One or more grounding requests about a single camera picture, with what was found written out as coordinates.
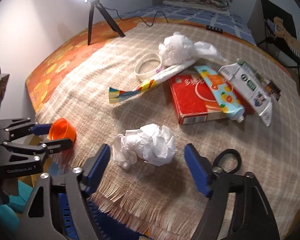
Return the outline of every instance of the black scissor handle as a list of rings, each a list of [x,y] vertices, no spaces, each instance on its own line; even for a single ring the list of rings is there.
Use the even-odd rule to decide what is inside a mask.
[[[241,165],[242,165],[242,160],[241,160],[241,156],[240,154],[234,150],[234,149],[227,149],[227,150],[224,150],[222,153],[220,153],[213,161],[213,164],[212,166],[213,167],[216,167],[216,166],[219,166],[219,163],[220,161],[222,160],[222,158],[226,155],[226,154],[232,154],[237,162],[238,162],[238,165],[236,168],[234,168],[232,171],[229,171],[228,173],[231,173],[231,174],[235,174],[240,168],[241,168]]]

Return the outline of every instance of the crumpled white paper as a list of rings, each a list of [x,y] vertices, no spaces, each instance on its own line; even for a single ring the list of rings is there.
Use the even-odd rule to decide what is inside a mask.
[[[179,32],[164,39],[164,42],[159,45],[159,55],[165,66],[182,64],[193,58],[212,57],[225,60],[210,43],[204,41],[193,43]]]
[[[176,152],[172,131],[152,123],[137,130],[118,134],[112,144],[113,160],[128,169],[137,162],[137,156],[146,163],[161,166],[172,161]]]

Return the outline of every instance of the barcode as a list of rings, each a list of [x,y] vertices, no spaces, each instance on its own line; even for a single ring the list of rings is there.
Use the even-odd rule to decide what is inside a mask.
[[[196,117],[187,117],[183,119],[183,124],[196,123],[196,122],[204,122],[207,120],[206,115],[196,116]]]
[[[226,69],[223,69],[222,72],[228,77],[231,76],[230,72]]]

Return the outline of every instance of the toothpaste tube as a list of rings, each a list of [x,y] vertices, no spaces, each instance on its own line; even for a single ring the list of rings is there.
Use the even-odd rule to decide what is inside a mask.
[[[242,122],[244,120],[244,107],[231,88],[223,82],[222,77],[208,66],[195,66],[194,68],[210,88],[222,112],[231,120]]]
[[[272,100],[255,76],[255,71],[245,61],[238,59],[237,63],[222,66],[219,73],[247,100],[265,125],[269,126]]]

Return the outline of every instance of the white tape roll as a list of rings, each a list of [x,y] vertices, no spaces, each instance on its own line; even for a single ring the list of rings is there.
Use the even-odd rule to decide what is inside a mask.
[[[151,59],[158,59],[160,61],[160,65],[157,66],[154,70],[139,74],[140,67],[144,64],[144,62],[151,60]],[[163,70],[162,58],[157,53],[151,53],[151,54],[146,54],[141,58],[141,60],[138,62],[138,64],[134,68],[134,73],[136,74],[137,78],[140,79],[140,81],[144,81],[144,80],[147,80],[148,78],[151,78],[155,74],[159,73],[161,70]]]

